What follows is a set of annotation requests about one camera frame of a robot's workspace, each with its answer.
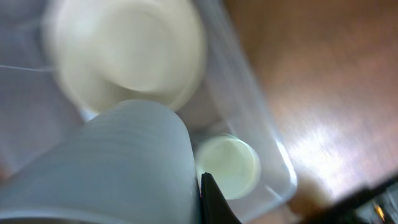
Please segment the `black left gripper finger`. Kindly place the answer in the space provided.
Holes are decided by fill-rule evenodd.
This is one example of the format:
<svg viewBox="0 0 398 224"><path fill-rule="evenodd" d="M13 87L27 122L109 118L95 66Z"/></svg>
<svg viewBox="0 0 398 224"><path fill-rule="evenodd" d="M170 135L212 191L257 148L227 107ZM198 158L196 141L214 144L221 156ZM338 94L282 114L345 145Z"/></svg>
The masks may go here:
<svg viewBox="0 0 398 224"><path fill-rule="evenodd" d="M201 175L201 218L204 224L241 224L210 173Z"/></svg>

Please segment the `cream plastic cup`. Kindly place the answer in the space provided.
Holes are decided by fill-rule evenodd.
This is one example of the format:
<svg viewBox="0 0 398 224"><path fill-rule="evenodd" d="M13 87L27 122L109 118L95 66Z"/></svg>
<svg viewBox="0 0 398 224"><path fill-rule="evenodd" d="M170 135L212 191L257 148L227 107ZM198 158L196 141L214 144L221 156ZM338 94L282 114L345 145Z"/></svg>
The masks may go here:
<svg viewBox="0 0 398 224"><path fill-rule="evenodd" d="M226 200L249 195L261 177L257 152L232 135L214 136L202 142L194 159L199 185L204 184L203 174L211 174Z"/></svg>

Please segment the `grey plastic cup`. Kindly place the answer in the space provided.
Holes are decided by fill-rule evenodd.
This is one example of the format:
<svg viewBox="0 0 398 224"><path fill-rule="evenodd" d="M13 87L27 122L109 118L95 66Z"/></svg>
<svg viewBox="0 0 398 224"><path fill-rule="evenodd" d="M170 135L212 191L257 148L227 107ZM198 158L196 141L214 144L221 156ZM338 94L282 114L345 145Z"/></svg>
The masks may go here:
<svg viewBox="0 0 398 224"><path fill-rule="evenodd" d="M151 101L99 114L1 187L1 219L21 218L200 223L186 126Z"/></svg>

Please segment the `clear plastic storage bin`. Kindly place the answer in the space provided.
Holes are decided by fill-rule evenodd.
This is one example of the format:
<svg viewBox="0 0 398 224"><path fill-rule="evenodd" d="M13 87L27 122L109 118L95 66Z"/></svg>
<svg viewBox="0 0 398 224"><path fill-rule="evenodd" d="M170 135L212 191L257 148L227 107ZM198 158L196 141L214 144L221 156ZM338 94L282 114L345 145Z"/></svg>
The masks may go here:
<svg viewBox="0 0 398 224"><path fill-rule="evenodd" d="M205 74L191 99L180 109L172 111L187 128L193 159L197 147L202 142L223 135L235 136L257 152L261 162L261 177L255 189L241 199L226 200L239 221L247 223L291 198L297 188L297 176L273 127L266 102L239 47L223 3L192 2L205 29ZM105 112L95 113L79 109L88 114L85 124ZM56 218L21 218L5 221L37 220L81 222Z"/></svg>

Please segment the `beige large bowl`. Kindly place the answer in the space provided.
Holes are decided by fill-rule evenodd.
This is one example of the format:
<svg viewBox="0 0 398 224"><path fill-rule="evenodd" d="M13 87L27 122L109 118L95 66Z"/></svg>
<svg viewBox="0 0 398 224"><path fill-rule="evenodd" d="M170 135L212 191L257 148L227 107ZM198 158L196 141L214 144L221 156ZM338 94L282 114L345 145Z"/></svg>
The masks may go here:
<svg viewBox="0 0 398 224"><path fill-rule="evenodd" d="M205 74L205 29L192 1L49 1L43 25L55 81L95 113L126 100L178 110Z"/></svg>

